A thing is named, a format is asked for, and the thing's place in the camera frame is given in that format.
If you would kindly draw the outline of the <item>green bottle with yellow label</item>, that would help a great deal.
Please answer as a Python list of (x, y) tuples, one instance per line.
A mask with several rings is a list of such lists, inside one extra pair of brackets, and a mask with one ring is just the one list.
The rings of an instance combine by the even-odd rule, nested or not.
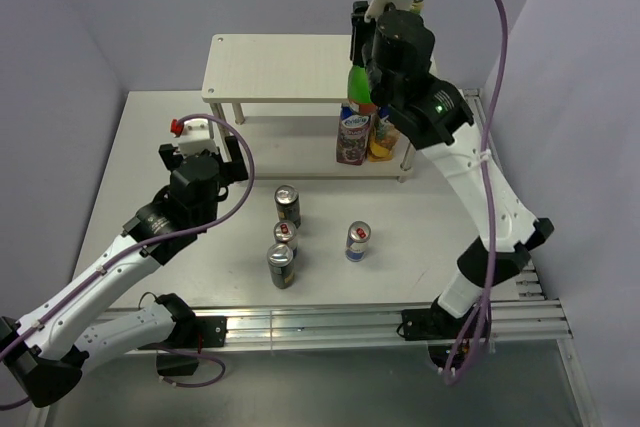
[(421, 15), (423, 7), (424, 7), (424, 0), (412, 0), (412, 4), (409, 11), (414, 14)]

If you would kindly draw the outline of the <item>green bottle with red label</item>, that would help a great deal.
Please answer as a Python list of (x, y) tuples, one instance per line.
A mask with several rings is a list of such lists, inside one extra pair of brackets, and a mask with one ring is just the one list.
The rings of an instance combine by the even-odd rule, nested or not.
[(372, 115), (377, 106), (371, 101), (367, 73), (364, 67), (352, 65), (348, 75), (347, 99), (352, 111)]

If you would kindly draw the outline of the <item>small red-top silver can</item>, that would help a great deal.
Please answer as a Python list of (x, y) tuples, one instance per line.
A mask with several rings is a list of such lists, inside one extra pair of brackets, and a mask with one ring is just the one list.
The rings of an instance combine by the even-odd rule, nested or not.
[(298, 233), (296, 225), (289, 220), (279, 221), (273, 229), (276, 243), (286, 244), (290, 247), (294, 255), (298, 251)]

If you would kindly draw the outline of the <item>black can with yellow label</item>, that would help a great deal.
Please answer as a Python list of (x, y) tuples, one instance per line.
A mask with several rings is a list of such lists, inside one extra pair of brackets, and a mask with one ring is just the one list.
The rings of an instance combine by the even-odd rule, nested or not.
[(294, 280), (294, 253), (284, 243), (275, 243), (266, 254), (272, 283), (279, 289), (288, 288)]

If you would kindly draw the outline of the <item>blue silver energy drink can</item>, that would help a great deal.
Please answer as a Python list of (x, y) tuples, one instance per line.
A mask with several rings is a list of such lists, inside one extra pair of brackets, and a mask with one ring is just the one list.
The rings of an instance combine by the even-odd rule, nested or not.
[(371, 238), (371, 228), (364, 221), (353, 222), (348, 229), (345, 256), (352, 262), (361, 261)]

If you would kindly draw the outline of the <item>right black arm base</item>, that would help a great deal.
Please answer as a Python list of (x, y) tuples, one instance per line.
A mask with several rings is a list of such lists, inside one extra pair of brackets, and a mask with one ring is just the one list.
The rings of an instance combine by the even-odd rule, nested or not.
[(428, 342), (429, 358), (436, 370), (454, 375), (470, 356), (479, 311), (480, 306), (474, 305), (461, 318), (454, 318), (436, 301), (428, 308), (405, 309), (396, 334), (407, 342)]

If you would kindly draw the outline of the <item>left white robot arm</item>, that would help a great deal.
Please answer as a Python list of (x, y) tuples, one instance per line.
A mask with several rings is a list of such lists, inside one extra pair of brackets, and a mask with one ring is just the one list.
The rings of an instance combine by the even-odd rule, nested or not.
[(159, 148), (170, 173), (168, 185), (136, 212), (102, 256), (37, 309), (19, 319), (2, 318), (1, 360), (34, 406), (54, 404), (84, 374), (131, 350), (195, 342), (196, 315), (174, 293), (128, 316), (93, 323), (133, 285), (226, 221), (217, 210), (231, 184), (255, 180), (243, 137), (226, 137), (229, 160), (222, 159), (209, 136), (180, 134), (177, 139)]

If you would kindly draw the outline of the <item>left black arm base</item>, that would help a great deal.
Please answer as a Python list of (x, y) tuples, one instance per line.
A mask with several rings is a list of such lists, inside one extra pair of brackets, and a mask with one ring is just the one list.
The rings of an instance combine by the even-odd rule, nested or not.
[[(203, 354), (206, 348), (224, 346), (228, 332), (225, 316), (197, 316), (193, 309), (175, 293), (156, 295), (145, 292), (140, 298), (138, 307), (142, 306), (142, 301), (147, 296), (153, 298), (153, 307), (164, 306), (176, 323), (164, 345), (176, 350), (194, 349), (198, 354)], [(190, 377), (197, 371), (199, 365), (199, 358), (166, 351), (156, 354), (156, 372), (164, 378), (176, 380), (178, 377)]]

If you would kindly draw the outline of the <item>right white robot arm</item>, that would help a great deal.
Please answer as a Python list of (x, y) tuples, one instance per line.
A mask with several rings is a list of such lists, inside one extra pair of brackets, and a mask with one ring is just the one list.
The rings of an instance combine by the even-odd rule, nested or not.
[(368, 8), (353, 5), (350, 59), (364, 70), (369, 98), (447, 180), (478, 231), (432, 308), (435, 330), (452, 337), (483, 290), (518, 275), (554, 226), (520, 202), (460, 91), (431, 74), (435, 36), (422, 18), (388, 5), (371, 20)]

